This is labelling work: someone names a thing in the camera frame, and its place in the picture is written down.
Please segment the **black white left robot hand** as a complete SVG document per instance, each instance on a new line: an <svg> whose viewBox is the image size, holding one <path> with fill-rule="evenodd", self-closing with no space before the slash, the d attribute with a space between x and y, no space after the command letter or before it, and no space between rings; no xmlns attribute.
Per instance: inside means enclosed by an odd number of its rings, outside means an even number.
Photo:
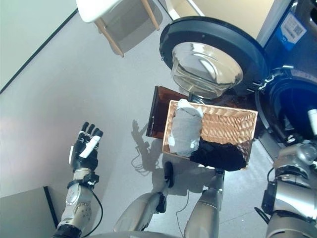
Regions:
<svg viewBox="0 0 317 238"><path fill-rule="evenodd" d="M93 123L84 122L78 133L78 137L70 147L69 164L76 170L88 168L94 171L98 166L98 148L103 132L95 128Z"/></svg>

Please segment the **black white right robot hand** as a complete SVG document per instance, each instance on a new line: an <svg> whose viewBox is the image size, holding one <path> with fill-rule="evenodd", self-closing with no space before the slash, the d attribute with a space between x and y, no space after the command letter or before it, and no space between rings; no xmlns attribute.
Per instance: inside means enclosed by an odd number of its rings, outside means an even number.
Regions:
<svg viewBox="0 0 317 238"><path fill-rule="evenodd" d="M314 141L317 139L317 110L303 109L286 112L292 129L290 134L296 142Z"/></svg>

